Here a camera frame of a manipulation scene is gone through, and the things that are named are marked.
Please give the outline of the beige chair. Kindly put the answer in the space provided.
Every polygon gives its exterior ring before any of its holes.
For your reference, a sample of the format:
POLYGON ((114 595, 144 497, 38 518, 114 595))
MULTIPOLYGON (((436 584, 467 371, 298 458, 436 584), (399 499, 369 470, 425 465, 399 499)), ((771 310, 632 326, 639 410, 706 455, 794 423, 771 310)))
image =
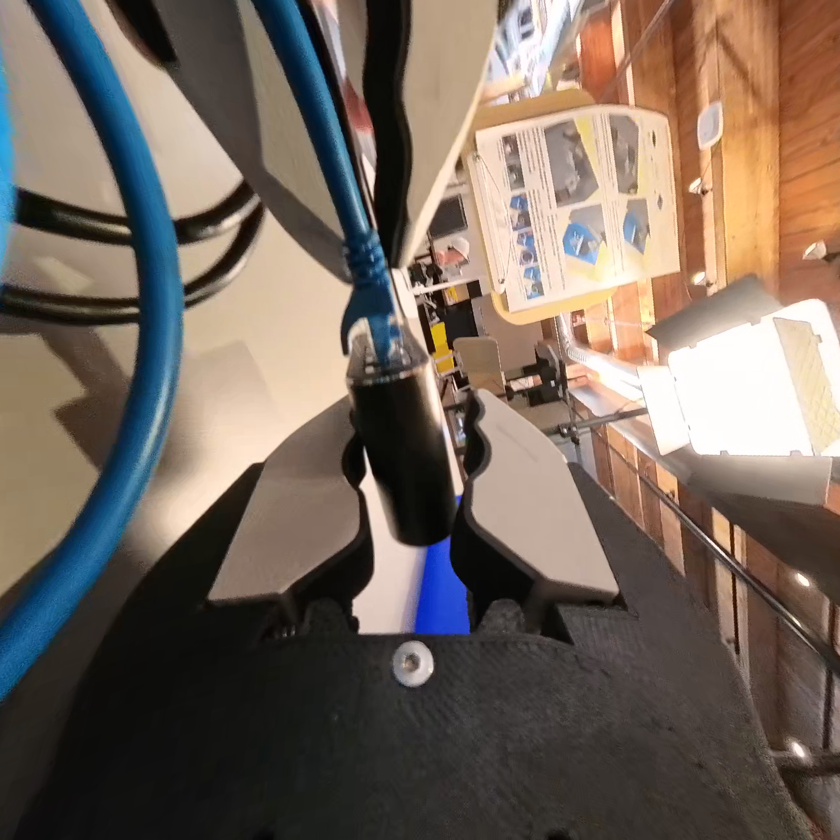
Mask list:
POLYGON ((501 368, 498 342, 491 337, 461 337, 453 341, 453 351, 461 374, 472 391, 507 395, 507 382, 501 368))

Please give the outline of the silver flexible duct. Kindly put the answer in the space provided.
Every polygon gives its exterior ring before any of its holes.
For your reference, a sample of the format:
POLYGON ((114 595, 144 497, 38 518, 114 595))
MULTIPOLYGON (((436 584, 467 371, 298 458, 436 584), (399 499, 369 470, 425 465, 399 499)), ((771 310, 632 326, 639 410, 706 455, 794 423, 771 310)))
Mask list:
POLYGON ((644 395, 637 374, 637 364, 617 359, 614 355, 603 353, 585 346, 574 336, 569 313, 561 313, 554 318, 558 333, 560 353, 566 364, 582 365, 594 373, 607 389, 634 403, 643 403, 644 395))

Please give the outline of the light stand pole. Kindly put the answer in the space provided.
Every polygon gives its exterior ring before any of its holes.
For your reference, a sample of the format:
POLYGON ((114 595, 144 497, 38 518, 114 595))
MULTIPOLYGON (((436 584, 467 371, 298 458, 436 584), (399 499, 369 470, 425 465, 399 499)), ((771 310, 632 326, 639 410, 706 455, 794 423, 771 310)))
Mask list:
POLYGON ((576 438, 581 433, 594 428, 623 422, 629 419, 635 419, 637 417, 644 417, 646 415, 648 415, 648 409, 646 407, 640 406, 626 411, 619 411, 603 416, 594 416, 590 418, 580 419, 575 422, 563 423, 557 426, 555 433, 559 434, 564 438, 576 438))

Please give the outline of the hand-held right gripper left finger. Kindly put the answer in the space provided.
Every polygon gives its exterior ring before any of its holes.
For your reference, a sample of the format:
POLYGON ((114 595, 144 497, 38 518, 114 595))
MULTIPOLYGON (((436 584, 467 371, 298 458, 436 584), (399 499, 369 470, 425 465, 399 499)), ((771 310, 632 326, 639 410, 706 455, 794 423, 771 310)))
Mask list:
POLYGON ((303 617, 329 599, 351 614, 374 571, 365 473, 344 397, 266 459, 208 601, 274 602, 282 616, 303 617))

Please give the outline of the black multi-port adapter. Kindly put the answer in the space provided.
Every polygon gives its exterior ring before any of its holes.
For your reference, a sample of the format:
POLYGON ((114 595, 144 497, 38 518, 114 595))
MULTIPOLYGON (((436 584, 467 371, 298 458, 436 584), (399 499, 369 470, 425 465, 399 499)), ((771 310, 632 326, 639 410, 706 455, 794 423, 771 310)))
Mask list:
POLYGON ((385 361, 369 325, 350 333, 346 371, 351 418, 366 453, 391 535, 417 548, 445 540, 458 503, 434 365, 405 331, 385 361))

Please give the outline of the blue plastic bin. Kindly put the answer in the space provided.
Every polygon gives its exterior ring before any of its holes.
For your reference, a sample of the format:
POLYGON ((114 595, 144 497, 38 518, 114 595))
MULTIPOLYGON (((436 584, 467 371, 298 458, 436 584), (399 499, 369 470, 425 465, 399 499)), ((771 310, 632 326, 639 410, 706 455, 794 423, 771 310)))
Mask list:
POLYGON ((451 563, 450 539, 426 550, 414 632, 420 635, 469 634, 467 589, 451 563))

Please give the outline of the printed instruction poster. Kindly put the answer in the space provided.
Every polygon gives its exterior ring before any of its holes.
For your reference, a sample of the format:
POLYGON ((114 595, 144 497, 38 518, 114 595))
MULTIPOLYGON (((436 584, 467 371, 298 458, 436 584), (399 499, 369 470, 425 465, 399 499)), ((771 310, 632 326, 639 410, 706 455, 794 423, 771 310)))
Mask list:
POLYGON ((475 131, 467 160, 493 289, 510 313, 680 268, 670 126, 591 105, 475 131))

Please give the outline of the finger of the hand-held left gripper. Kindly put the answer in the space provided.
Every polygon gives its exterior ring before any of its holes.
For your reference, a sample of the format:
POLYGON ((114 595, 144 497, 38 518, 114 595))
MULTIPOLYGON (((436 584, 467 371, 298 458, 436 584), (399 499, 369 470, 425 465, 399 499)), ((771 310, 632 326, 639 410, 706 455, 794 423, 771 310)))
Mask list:
POLYGON ((285 71, 252 2, 160 1, 171 76, 292 239, 350 281, 343 234, 285 71))
POLYGON ((342 1, 350 84, 370 118, 374 220, 389 267, 422 244, 475 116, 493 1, 342 1))

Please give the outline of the studio softbox light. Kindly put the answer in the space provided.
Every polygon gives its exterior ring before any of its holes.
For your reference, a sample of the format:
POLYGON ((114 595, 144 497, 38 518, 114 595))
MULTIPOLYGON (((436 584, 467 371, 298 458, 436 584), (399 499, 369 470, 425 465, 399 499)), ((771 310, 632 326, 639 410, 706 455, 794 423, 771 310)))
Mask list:
POLYGON ((637 378, 657 455, 700 487, 827 508, 839 453, 838 319, 756 276, 658 321, 637 378))

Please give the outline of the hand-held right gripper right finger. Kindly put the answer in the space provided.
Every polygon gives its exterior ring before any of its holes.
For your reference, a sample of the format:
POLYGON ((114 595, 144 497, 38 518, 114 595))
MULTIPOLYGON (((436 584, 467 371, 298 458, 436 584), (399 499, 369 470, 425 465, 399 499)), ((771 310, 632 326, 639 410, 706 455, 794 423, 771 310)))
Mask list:
POLYGON ((480 623, 513 602, 526 623, 555 605, 612 607, 620 587, 566 457, 488 390, 468 399, 464 492, 451 564, 480 623))

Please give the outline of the printed poster board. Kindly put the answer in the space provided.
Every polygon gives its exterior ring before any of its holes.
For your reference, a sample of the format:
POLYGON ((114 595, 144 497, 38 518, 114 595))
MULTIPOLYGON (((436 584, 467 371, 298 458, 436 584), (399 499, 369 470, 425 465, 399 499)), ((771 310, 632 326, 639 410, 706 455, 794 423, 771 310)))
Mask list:
POLYGON ((551 91, 537 98, 531 98, 500 105, 487 105, 477 109, 467 130, 460 160, 465 168, 469 192, 475 207, 478 246, 476 261, 485 270, 492 306, 499 318, 507 323, 522 327, 535 322, 553 319, 566 312, 583 310, 605 303, 619 289, 632 287, 639 280, 621 277, 606 285, 585 290, 582 294, 559 301, 545 301, 538 306, 521 311, 510 311, 505 298, 505 282, 497 277, 490 241, 490 227, 486 200, 483 194, 488 175, 480 174, 481 161, 477 148, 477 134, 480 131, 502 129, 509 124, 535 121, 539 118, 563 117, 570 112, 595 107, 592 95, 572 87, 551 91))

